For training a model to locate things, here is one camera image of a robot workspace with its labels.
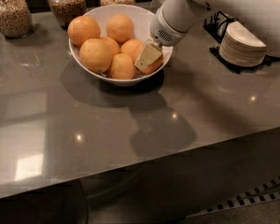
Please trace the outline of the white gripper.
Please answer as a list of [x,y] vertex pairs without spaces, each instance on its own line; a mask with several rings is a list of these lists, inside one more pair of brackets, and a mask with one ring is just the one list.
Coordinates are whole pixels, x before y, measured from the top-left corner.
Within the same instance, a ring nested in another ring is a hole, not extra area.
[[138,69],[151,66],[162,56],[161,46],[173,47],[185,37],[188,31],[187,25],[184,9],[160,7],[150,24],[150,34],[158,43],[152,40],[146,41],[134,65]]

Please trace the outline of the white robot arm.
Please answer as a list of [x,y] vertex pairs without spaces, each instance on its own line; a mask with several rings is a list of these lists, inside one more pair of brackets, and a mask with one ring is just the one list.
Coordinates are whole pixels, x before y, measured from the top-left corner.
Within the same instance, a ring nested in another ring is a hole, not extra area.
[[150,24],[150,34],[137,68],[147,68],[161,56],[162,47],[173,47],[197,22],[221,11],[244,24],[280,57],[280,0],[165,0]]

